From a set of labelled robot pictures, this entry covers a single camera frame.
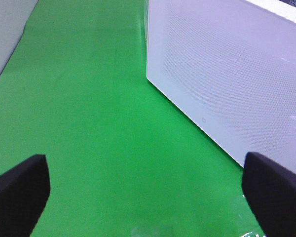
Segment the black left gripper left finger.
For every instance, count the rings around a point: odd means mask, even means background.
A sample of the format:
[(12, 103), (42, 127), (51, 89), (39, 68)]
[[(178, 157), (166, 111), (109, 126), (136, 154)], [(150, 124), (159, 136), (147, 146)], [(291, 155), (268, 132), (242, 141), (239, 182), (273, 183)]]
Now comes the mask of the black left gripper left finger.
[(49, 196), (45, 155), (33, 155), (0, 175), (0, 237), (29, 237)]

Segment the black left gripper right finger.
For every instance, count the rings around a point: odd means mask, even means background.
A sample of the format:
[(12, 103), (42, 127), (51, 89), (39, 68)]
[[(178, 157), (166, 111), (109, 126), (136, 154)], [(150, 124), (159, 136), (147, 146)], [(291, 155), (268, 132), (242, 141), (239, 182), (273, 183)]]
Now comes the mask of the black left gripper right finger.
[(248, 152), (242, 192), (268, 237), (296, 237), (296, 174), (272, 159)]

